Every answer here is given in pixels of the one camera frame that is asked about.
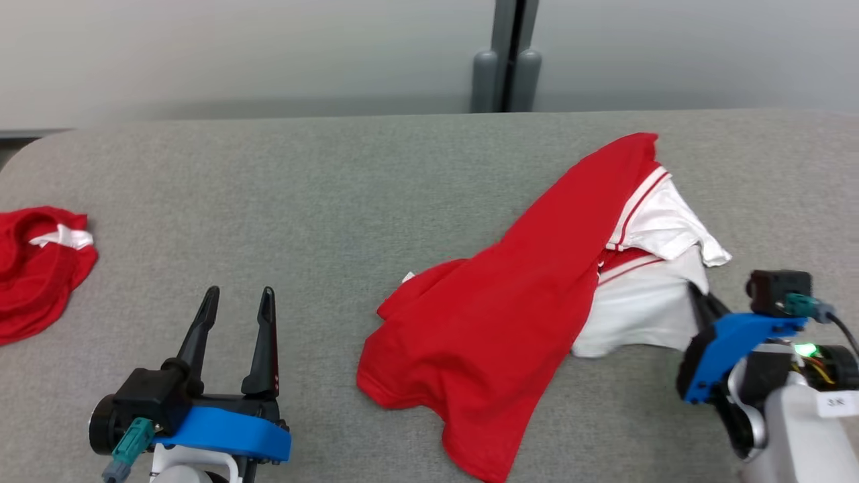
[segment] wire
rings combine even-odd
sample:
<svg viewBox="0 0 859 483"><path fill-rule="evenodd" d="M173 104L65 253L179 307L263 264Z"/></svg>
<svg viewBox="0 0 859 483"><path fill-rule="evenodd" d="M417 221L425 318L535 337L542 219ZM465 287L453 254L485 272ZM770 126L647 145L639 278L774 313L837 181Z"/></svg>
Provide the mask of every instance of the wire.
<svg viewBox="0 0 859 483"><path fill-rule="evenodd" d="M817 366L820 367L822 370L826 370L826 365L823 364L822 362L820 362L819 360L815 359L815 358L812 358L810 356L802 356L802 360L804 360L806 362L813 363L813 364L817 364Z"/></svg>
<svg viewBox="0 0 859 483"><path fill-rule="evenodd" d="M835 381L833 381L829 377L829 375L826 374L826 371L822 367L820 367L823 364L820 361L815 361L814 359L811 359L811 360L813 360L815 362L815 364L811 364L808 367L814 367L814 370L816 370L820 373L820 377L823 377L823 380L826 381L827 384L835 384Z"/></svg>
<svg viewBox="0 0 859 483"><path fill-rule="evenodd" d="M853 352L859 357L859 344L856 343L856 338L853 337L853 334L850 333L850 330L844 325L844 322L842 322L841 319L832 312L826 312L826 317L830 321L835 322L835 325L841 329L841 332L844 333L844 337L846 337L847 341L850 342L850 347L853 347Z"/></svg>

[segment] black cable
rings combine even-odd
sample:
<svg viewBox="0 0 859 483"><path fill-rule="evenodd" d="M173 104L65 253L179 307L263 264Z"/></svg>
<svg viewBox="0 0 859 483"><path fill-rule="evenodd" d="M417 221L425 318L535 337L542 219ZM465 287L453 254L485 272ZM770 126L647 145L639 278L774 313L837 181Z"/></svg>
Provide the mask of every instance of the black cable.
<svg viewBox="0 0 859 483"><path fill-rule="evenodd" d="M844 323L841 322L841 319L839 319L835 314L831 312L827 312L826 317L830 321L835 322L835 325L837 325L838 328L841 329L841 332L844 333L844 337L846 337L847 341L850 342L850 347L853 347L853 352L856 354L857 357L859 357L859 344L856 343L856 338L853 337L853 334L850 333L850 330L847 328L847 326L845 326Z"/></svg>

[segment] white cloth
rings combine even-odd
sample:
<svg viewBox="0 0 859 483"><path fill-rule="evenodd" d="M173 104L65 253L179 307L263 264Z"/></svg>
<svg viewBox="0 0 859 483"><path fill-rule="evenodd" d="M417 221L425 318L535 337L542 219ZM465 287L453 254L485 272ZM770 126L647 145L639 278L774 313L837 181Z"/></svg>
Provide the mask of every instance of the white cloth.
<svg viewBox="0 0 859 483"><path fill-rule="evenodd" d="M670 174L665 173L649 192L628 204L630 215L615 228L607 245L611 250L641 248L673 260L698 244L706 266L724 265L731 260L731 254L719 245L680 196Z"/></svg>
<svg viewBox="0 0 859 483"><path fill-rule="evenodd" d="M628 344L684 351L698 333L686 283L694 282L703 293L709 286L697 246L674 260L633 260L602 273L600 280L605 282L594 293L573 355L598 358Z"/></svg>
<svg viewBox="0 0 859 483"><path fill-rule="evenodd" d="M680 196L667 171L656 171L624 208L607 247L651 253L600 275L588 321L573 344L583 358L621 345L662 345L684 351L698 332L687 282L709 291L704 265L729 254Z"/></svg>
<svg viewBox="0 0 859 483"><path fill-rule="evenodd" d="M93 244L93 236L88 231L71 229L64 224L58 224L57 231L36 236L30 240L31 245L38 245L39 248L44 248L48 243L57 243L64 247L80 250Z"/></svg>

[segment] red fabric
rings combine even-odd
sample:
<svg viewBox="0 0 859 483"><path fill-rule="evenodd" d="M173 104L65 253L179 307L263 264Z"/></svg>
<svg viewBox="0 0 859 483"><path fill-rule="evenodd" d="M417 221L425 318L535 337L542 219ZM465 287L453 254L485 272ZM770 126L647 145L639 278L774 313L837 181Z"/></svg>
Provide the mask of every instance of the red fabric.
<svg viewBox="0 0 859 483"><path fill-rule="evenodd" d="M57 231L58 224L83 230L87 216L51 206L0 213L0 345L31 337L56 321L98 259L93 246L75 250L29 243Z"/></svg>
<svg viewBox="0 0 859 483"><path fill-rule="evenodd" d="M533 409L588 318L624 205L659 167L655 140L633 134L585 157L501 241L403 283L364 345L361 390L383 407L433 409L456 464L505 481Z"/></svg>
<svg viewBox="0 0 859 483"><path fill-rule="evenodd" d="M617 268L625 263L629 263L633 260L638 260L642 257L646 257L650 255L650 253L645 252L641 248L627 248L623 252L614 252L611 250L606 250L603 255L603 265L600 268L600 271L605 273L613 268Z"/></svg>

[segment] blue plastic bracket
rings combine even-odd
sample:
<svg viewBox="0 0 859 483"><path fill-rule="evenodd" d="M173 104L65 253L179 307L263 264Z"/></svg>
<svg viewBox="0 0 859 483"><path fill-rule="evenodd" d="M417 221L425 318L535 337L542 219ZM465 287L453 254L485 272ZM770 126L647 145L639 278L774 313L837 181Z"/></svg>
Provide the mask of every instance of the blue plastic bracket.
<svg viewBox="0 0 859 483"><path fill-rule="evenodd" d="M793 337L802 330L808 318L780 319L758 314L727 314L714 322L716 338L704 350L695 377L686 395L686 402L704 402L710 390L719 383L742 358L767 339Z"/></svg>
<svg viewBox="0 0 859 483"><path fill-rule="evenodd" d="M216 407L192 407L171 437L156 436L152 443L178 444L273 462L289 461L292 435L272 422Z"/></svg>

